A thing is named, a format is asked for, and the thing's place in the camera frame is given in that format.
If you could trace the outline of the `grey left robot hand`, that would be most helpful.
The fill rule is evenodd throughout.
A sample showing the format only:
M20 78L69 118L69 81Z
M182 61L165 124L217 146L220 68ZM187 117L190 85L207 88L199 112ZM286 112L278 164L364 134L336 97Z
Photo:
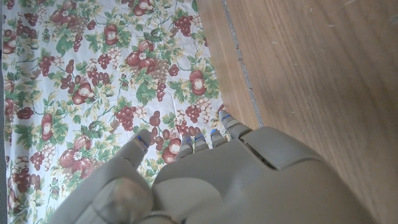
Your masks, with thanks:
M139 131L59 206L51 223L374 223L314 150L228 112L227 141L212 130L184 136L174 162L149 185L138 173L151 142Z

